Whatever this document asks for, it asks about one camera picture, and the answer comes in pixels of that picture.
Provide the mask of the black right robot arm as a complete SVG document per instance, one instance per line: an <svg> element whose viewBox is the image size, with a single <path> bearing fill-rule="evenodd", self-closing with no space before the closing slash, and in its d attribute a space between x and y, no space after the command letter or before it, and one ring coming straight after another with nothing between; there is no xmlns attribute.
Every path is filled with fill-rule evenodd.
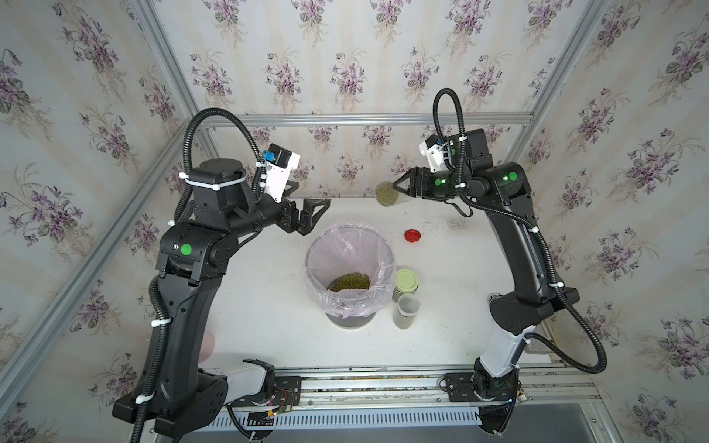
<svg viewBox="0 0 709 443"><path fill-rule="evenodd" d="M441 160L409 169L394 181L393 189L410 198L451 205L465 218L476 210L484 212L500 244L513 290L489 304L494 328L473 373L468 380L460 374L446 376L450 386L445 389L451 402L458 402L464 393L483 402L480 427L500 437L509 427L522 391L518 362L530 341L539 341L564 363L586 374L606 370L607 352L574 308L580 299L577 289L565 284L556 270L537 223L524 168L517 162L494 164L484 130L466 129L462 103L453 89L443 88L436 94L432 117L436 133L423 146L441 153ZM574 318L594 346L594 365L575 360L535 332L537 325L561 310Z"/></svg>

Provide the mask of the clear plastic jar of beans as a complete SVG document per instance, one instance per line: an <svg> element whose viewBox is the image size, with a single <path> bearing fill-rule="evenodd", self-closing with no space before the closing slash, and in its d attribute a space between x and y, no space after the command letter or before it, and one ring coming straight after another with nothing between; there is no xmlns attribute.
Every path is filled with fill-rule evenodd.
<svg viewBox="0 0 709 443"><path fill-rule="evenodd" d="M390 181L381 182L375 187L375 199L384 208L391 208L396 205L408 203L411 199L408 195L397 191Z"/></svg>

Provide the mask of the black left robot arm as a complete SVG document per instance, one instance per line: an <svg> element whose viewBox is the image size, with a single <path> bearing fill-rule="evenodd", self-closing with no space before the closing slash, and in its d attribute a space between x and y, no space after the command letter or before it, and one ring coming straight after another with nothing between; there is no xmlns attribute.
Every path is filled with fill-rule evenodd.
<svg viewBox="0 0 709 443"><path fill-rule="evenodd" d="M192 148L199 125L220 116L230 121L255 155L253 177L234 159L218 158L194 166ZM149 299L156 317L146 363L136 387L116 400L113 417L132 424L140 441L153 420L157 433L179 440L210 424L227 398L228 378L199 368L199 351L212 302L241 247L267 227L306 236L330 208L328 199L289 200L298 188L288 177L271 186L276 171L295 159L278 145L260 151L244 123L217 107L199 111L188 123L183 141L185 189L171 227L162 236Z"/></svg>

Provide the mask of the red jar lid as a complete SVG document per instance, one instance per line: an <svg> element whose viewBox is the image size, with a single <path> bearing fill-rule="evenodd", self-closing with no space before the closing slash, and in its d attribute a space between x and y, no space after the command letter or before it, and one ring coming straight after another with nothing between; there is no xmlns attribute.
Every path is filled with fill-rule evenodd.
<svg viewBox="0 0 709 443"><path fill-rule="evenodd" d="M409 243L419 242L422 238L421 232L417 229L407 229L404 232L404 239Z"/></svg>

